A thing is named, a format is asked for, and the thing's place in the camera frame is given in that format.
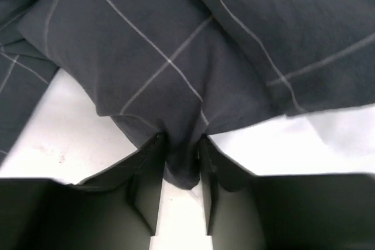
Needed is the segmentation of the dark grey checked pillowcase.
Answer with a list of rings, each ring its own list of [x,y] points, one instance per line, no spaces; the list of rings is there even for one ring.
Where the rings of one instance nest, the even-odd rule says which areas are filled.
[[[62,69],[135,146],[374,103],[374,0],[1,0],[1,157]]]

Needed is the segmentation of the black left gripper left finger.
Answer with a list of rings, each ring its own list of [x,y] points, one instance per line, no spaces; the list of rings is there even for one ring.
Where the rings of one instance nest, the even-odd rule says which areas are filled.
[[[148,249],[156,233],[166,136],[78,184],[1,179],[2,249]]]

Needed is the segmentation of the white pillow with yellow edge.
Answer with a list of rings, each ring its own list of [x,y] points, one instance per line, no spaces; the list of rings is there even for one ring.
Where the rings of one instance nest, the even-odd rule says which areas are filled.
[[[374,173],[374,107],[277,117],[210,139],[257,175]]]

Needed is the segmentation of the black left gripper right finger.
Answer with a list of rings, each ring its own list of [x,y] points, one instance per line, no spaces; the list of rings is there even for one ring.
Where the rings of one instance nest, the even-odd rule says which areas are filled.
[[[373,176],[257,176],[207,136],[198,155],[214,249],[374,248]]]

